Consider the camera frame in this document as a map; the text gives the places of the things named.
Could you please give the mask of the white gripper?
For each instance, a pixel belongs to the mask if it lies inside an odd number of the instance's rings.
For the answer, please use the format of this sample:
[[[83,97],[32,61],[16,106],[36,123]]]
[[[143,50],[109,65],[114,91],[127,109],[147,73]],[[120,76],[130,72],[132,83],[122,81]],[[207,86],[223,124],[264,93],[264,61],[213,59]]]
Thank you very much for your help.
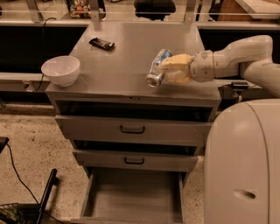
[[[160,71],[181,70],[168,72],[166,79],[170,83],[187,83],[191,79],[182,71],[189,66],[194,81],[209,82],[214,79],[214,53],[210,50],[197,52],[194,57],[188,54],[171,56],[163,59],[158,67]]]

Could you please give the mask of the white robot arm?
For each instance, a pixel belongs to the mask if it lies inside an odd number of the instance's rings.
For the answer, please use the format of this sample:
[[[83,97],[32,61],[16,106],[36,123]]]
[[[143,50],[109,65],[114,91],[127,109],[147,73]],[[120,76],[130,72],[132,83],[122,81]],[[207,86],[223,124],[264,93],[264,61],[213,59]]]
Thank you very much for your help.
[[[237,72],[273,95],[239,102],[213,122],[206,141],[204,224],[280,224],[280,65],[272,52],[272,38],[258,35],[160,63],[160,69],[182,70],[185,79],[198,82]]]

